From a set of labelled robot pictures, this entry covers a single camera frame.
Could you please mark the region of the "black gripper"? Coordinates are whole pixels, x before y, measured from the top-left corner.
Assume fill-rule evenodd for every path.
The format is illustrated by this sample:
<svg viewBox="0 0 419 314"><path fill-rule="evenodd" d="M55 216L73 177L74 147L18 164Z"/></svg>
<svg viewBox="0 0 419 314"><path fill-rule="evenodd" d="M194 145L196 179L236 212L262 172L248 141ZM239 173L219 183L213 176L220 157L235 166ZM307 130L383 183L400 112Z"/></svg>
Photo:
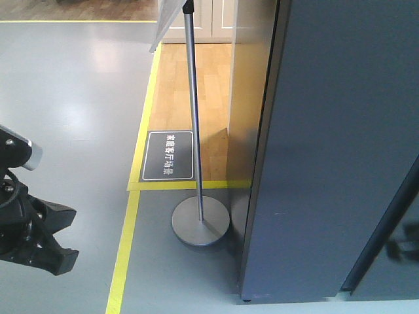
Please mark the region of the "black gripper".
<svg viewBox="0 0 419 314"><path fill-rule="evenodd" d="M1 181L1 260L39 268L51 274L70 272L78 250L63 248L56 233L69 227L77 211L28 194L11 171Z"/></svg>

